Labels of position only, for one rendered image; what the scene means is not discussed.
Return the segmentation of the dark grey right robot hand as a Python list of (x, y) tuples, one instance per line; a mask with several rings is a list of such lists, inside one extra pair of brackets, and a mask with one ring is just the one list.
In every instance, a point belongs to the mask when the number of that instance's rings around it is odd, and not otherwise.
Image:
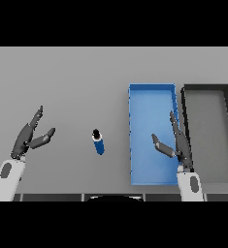
[(178, 161), (182, 164), (184, 169), (194, 172), (192, 152), (188, 139), (186, 138), (186, 135), (179, 129), (178, 121), (176, 120), (172, 111), (170, 111), (170, 121), (176, 140), (176, 148), (173, 149), (172, 147), (166, 145), (165, 143), (161, 142), (155, 134), (152, 134), (151, 138), (154, 148), (170, 158), (177, 156)]

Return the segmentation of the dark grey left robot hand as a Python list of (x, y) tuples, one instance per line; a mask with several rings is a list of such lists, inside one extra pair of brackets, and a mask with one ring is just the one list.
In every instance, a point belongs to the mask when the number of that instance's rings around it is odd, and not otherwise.
[(42, 116), (43, 107), (39, 107), (32, 120), (20, 130), (11, 152), (12, 159), (20, 160), (21, 157), (27, 153), (29, 148), (36, 149), (50, 142), (55, 133), (54, 128), (51, 128), (46, 134), (38, 138), (33, 138), (34, 131), (36, 130)]

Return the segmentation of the dark grey bin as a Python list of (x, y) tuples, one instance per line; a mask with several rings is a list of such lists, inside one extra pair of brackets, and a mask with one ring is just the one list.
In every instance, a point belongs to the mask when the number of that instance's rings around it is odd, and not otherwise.
[(228, 183), (228, 84), (185, 84), (185, 133), (202, 183)]

